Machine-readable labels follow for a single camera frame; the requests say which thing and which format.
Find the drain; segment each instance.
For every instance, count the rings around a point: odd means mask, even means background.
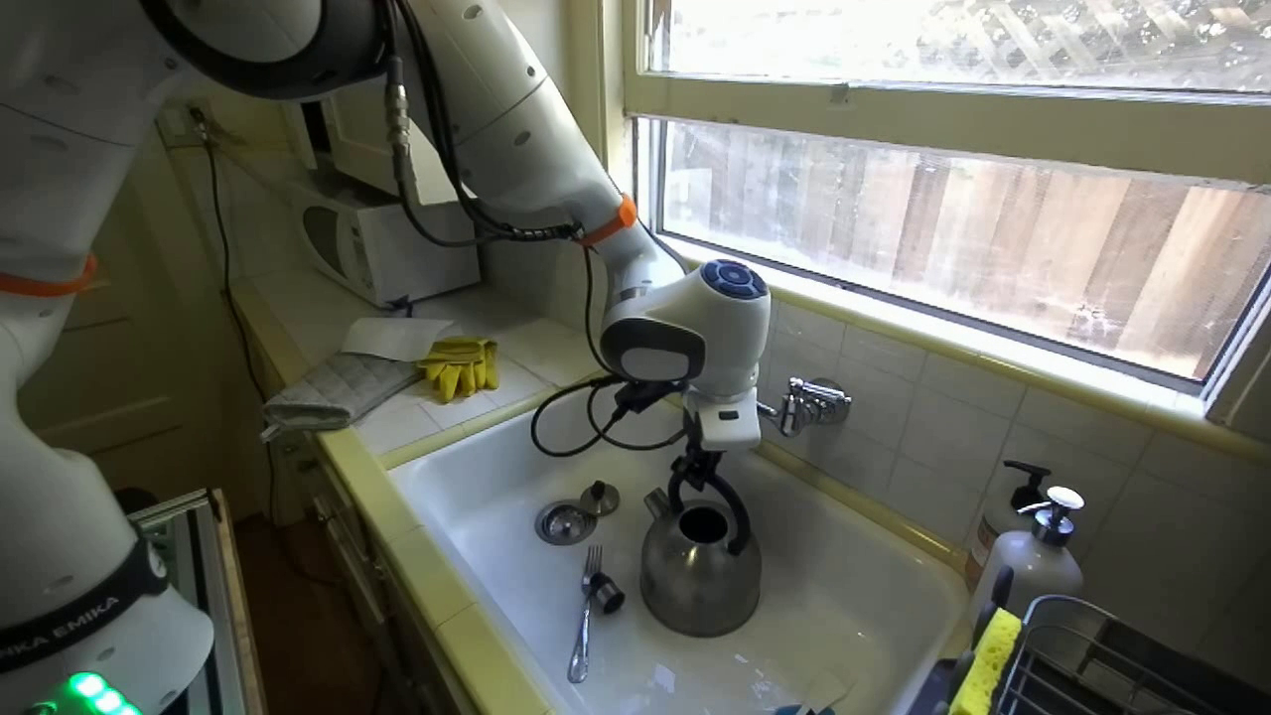
[[[594,526],[594,517],[574,500],[552,500],[533,517],[533,533],[547,545],[581,545]]]

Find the green light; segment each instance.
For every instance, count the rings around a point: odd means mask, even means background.
[[[123,706],[123,698],[120,698],[120,692],[103,692],[98,698],[92,698],[94,702],[94,710],[120,710]]]
[[[107,680],[94,675],[94,672],[75,672],[69,681],[71,681],[71,692],[83,693],[83,698],[94,698],[94,693],[107,692]]]

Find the cabinet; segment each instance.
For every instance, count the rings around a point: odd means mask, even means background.
[[[430,626],[417,624],[385,546],[359,510],[355,497],[343,487],[343,476],[319,456],[319,443],[308,447],[315,460],[303,463],[299,492],[335,546],[359,626],[364,631],[396,702],[394,710],[475,710],[466,702],[466,692],[447,675]]]

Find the black cable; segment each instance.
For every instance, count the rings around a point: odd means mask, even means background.
[[[245,337],[245,318],[242,311],[235,304],[235,240],[230,240],[230,224],[225,224],[225,207],[221,207],[221,173],[217,173],[217,158],[216,158],[216,142],[201,140],[201,152],[208,152],[208,194],[209,194],[209,217],[216,217],[216,228],[217,228],[217,240],[221,240],[221,303],[235,318],[235,332],[239,332],[239,353],[242,353],[242,366],[245,366],[245,375],[254,385],[254,391],[267,402],[267,381],[254,373],[254,357],[250,357],[250,337]],[[274,469],[274,456],[267,447],[267,533],[279,541],[279,553],[282,553],[282,563],[287,573],[295,573],[299,581],[315,582],[315,589],[325,589],[325,591],[337,591],[343,601],[349,601],[349,591],[325,575],[315,575],[299,563],[299,555],[288,553],[287,534],[279,533],[274,522],[274,487],[279,487],[279,469]]]
[[[589,340],[589,353],[593,361],[604,369],[604,373],[618,373],[606,366],[606,357],[598,353],[594,346],[594,330],[593,330],[593,313],[594,313],[594,266],[593,266],[593,248],[582,244],[582,340]]]
[[[617,447],[629,447],[629,454],[654,454],[654,447],[667,447],[667,443],[675,443],[675,442],[684,442],[686,436],[686,414],[684,414],[684,420],[678,420],[678,430],[671,434],[671,436],[662,436],[662,442],[618,442],[618,436],[611,436],[611,430],[604,430],[598,420],[594,420],[594,395],[598,395],[598,389],[604,385],[594,385],[593,391],[589,391],[589,423],[598,434],[598,442],[606,442],[606,443],[617,443]],[[659,402],[662,391],[675,391],[671,385],[654,385],[650,391],[659,391],[659,395],[646,395],[646,402],[630,402],[629,391],[630,389],[650,389],[646,381],[625,381],[625,389],[618,389],[618,414],[629,416],[629,414],[645,414],[650,402]]]
[[[581,456],[581,454],[589,454],[593,443],[598,443],[604,442],[604,434],[611,430],[611,423],[618,423],[618,416],[625,416],[625,410],[617,410],[604,423],[594,423],[593,430],[593,436],[582,442],[582,443],[570,443],[570,447],[547,447],[545,443],[545,436],[541,436],[541,416],[556,403],[556,402],[562,402],[562,395],[570,395],[570,391],[582,391],[582,389],[593,389],[593,395],[594,395],[594,389],[604,389],[604,385],[617,385],[617,381],[625,381],[625,375],[593,375],[593,381],[574,381],[574,385],[569,385],[569,389],[556,389],[547,402],[541,402],[536,410],[533,410],[533,416],[528,416],[528,442],[541,447],[541,454],[547,454],[547,456]]]
[[[216,217],[216,228],[217,228],[217,240],[221,240],[221,303],[225,303],[235,332],[239,332],[239,353],[242,353],[245,375],[250,375],[258,402],[267,402],[270,391],[267,391],[267,381],[254,373],[245,318],[242,318],[242,311],[235,303],[235,240],[230,240],[230,228],[225,228],[221,173],[217,173],[217,158],[216,158],[209,140],[201,140],[201,152],[208,152],[209,217]]]
[[[406,207],[406,217],[419,228],[419,238],[438,240],[438,244],[484,244],[484,240],[558,240],[558,238],[574,238],[574,224],[533,224],[533,228],[517,228],[500,217],[492,217],[466,185],[462,185],[462,162],[458,162],[458,148],[453,148],[453,121],[447,121],[447,103],[445,103],[445,83],[431,58],[431,48],[414,14],[414,9],[406,0],[385,0],[385,42],[389,42],[389,70],[385,70],[385,109],[389,109],[389,126],[394,126],[394,183]],[[458,202],[466,207],[466,215],[472,217],[475,238],[472,240],[447,240],[438,238],[417,207],[414,207],[414,190],[406,183],[406,162],[408,162],[408,148],[406,148],[406,99],[396,89],[406,89],[406,70],[402,70],[402,35],[396,27],[406,27],[408,38],[408,54],[414,67],[419,70],[419,89],[425,89],[425,109],[430,109],[430,140],[438,148],[438,158],[445,165],[445,177],[458,194]]]

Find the faucet handle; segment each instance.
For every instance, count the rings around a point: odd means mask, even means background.
[[[826,375],[792,375],[792,391],[813,420],[834,420],[848,414],[848,391]]]

